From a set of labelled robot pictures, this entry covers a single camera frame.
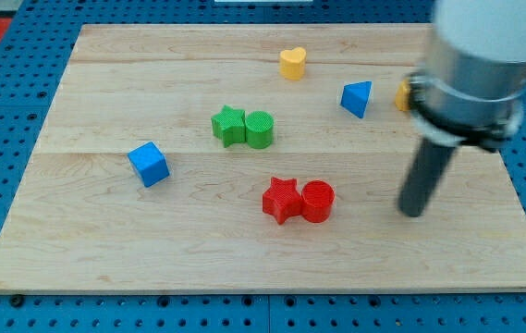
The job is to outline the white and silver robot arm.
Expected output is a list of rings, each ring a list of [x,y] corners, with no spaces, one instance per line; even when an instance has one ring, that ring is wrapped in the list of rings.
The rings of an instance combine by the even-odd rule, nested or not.
[[[499,149],[519,129],[526,89],[526,0],[437,0],[409,77],[422,147]]]

